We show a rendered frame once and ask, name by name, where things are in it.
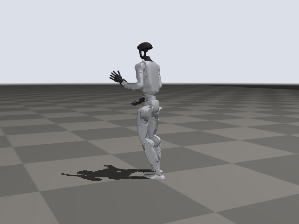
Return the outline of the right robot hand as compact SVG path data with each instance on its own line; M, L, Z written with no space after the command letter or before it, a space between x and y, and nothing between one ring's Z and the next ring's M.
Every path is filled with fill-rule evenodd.
M134 100L135 102L132 102L131 104L132 104L132 105L134 105L134 106L136 106L136 105L138 105L138 104L140 104L140 103L144 102L144 100L145 100L145 98L144 98L144 97L142 97L141 99L139 99L139 101L138 101L138 102Z

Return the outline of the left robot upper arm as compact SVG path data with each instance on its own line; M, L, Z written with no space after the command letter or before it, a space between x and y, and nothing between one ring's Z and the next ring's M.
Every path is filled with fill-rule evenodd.
M137 90L143 90L144 89L144 83L143 83L143 71L145 70L145 64L144 63L138 63L135 65L135 70L136 70L136 78L137 78L137 83L140 84L140 87Z

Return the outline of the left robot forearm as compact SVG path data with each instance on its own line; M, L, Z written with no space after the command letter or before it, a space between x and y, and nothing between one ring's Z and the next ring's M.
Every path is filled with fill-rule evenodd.
M125 82L124 80L122 81L121 84L124 86L124 88L130 89L130 90L133 90L133 91L140 87L139 83L128 83L128 82Z

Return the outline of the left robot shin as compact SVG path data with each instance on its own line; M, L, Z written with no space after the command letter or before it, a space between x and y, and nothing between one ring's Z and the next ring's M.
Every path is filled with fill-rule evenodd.
M143 150L156 175L161 176L161 172L158 166L158 157L156 154L156 150L153 148L152 142L150 141L145 142Z

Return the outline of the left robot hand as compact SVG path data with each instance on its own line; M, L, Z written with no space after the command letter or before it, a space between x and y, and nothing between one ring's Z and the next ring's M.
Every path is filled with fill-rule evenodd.
M119 74L117 74L115 71L113 71L114 72L114 74L113 73L111 73L112 75L114 75L114 76L112 76L112 75L110 75L111 77L113 77L113 78L111 78L110 77L110 79L112 79L112 80L114 80L115 82L118 82L118 83L120 83L120 85L122 85L121 83L122 83L122 81L124 80L125 82L127 82L125 79L122 79L122 77L121 77L121 75L120 75L120 72L118 71L118 73ZM123 86L123 85L122 85Z

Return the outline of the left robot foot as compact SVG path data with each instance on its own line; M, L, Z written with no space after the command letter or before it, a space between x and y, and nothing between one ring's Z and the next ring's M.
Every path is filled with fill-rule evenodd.
M164 175L157 176L155 173L154 174L144 174L144 177L147 177L149 179L165 179Z

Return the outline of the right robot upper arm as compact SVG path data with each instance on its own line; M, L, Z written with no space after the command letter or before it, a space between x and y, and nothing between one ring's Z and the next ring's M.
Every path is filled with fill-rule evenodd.
M161 76L160 76L160 67L159 65L157 64L158 66L158 75L159 75L159 90L162 88L162 82L161 82Z

